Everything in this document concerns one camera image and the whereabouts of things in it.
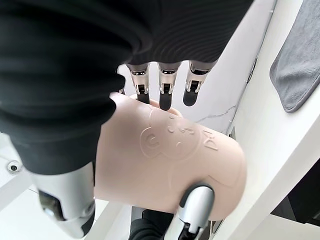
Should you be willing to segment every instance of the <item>white shelf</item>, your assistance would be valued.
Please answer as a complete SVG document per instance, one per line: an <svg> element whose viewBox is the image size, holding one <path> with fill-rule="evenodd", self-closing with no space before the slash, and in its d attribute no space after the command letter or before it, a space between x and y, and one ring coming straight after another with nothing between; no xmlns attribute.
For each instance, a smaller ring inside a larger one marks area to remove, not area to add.
<svg viewBox="0 0 320 240"><path fill-rule="evenodd" d="M215 240L247 239L320 157L320 87L301 109L286 113L269 77L301 4L302 0L278 0L235 115L235 137L247 159L247 184Z"/></svg>

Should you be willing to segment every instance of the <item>white floor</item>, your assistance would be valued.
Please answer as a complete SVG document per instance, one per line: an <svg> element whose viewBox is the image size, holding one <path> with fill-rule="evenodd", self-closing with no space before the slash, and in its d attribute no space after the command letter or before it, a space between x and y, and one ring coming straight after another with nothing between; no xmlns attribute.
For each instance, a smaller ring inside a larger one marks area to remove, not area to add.
<svg viewBox="0 0 320 240"><path fill-rule="evenodd" d="M320 227L269 215L247 240L319 240Z"/></svg>

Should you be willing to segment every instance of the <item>black fabric sleeve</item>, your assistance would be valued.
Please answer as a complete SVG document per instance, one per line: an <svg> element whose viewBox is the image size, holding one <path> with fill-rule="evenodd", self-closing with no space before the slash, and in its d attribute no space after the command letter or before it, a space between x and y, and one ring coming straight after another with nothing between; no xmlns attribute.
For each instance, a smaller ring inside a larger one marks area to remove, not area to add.
<svg viewBox="0 0 320 240"><path fill-rule="evenodd" d="M0 1L0 131L29 171L62 174L95 161L101 125L116 109L109 94L125 84L117 68L151 45L141 17L118 5Z"/></svg>

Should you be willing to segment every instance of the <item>gray towel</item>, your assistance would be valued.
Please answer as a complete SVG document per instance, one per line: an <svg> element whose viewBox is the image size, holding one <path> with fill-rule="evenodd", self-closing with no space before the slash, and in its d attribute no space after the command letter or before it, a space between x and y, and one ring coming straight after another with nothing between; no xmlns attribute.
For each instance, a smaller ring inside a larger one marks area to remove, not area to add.
<svg viewBox="0 0 320 240"><path fill-rule="evenodd" d="M271 69L287 113L297 111L320 82L320 1L304 0Z"/></svg>

